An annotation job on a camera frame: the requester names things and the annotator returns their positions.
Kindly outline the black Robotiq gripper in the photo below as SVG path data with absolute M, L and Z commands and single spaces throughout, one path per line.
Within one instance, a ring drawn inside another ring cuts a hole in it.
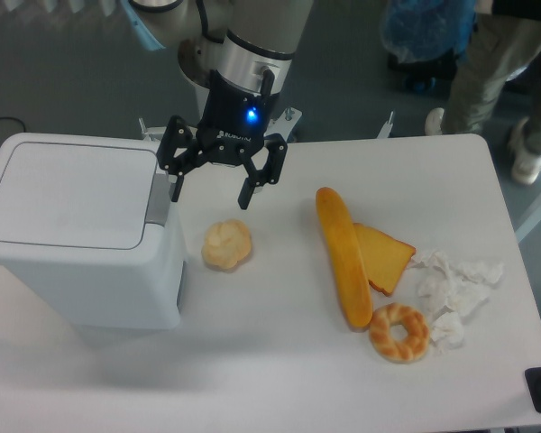
M 280 134 L 268 137 L 268 156 L 261 169 L 252 157 L 262 148 L 263 134 L 280 95 L 258 94 L 237 87 L 219 71 L 210 73 L 210 88 L 197 138 L 178 115 L 170 118 L 156 153 L 159 167 L 169 176 L 170 200 L 177 202 L 185 176 L 202 167 L 206 159 L 228 166 L 243 165 L 247 172 L 238 197 L 240 209 L 246 210 L 257 188 L 280 180 L 288 145 Z

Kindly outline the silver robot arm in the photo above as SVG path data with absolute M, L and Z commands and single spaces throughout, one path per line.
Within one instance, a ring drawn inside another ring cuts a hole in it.
M 185 176 L 205 163 L 242 166 L 239 194 L 280 179 L 288 133 L 272 131 L 280 97 L 313 4 L 310 1 L 125 1 L 142 45 L 178 49 L 179 67 L 206 89 L 197 126 L 174 115 L 157 152 L 178 201 Z

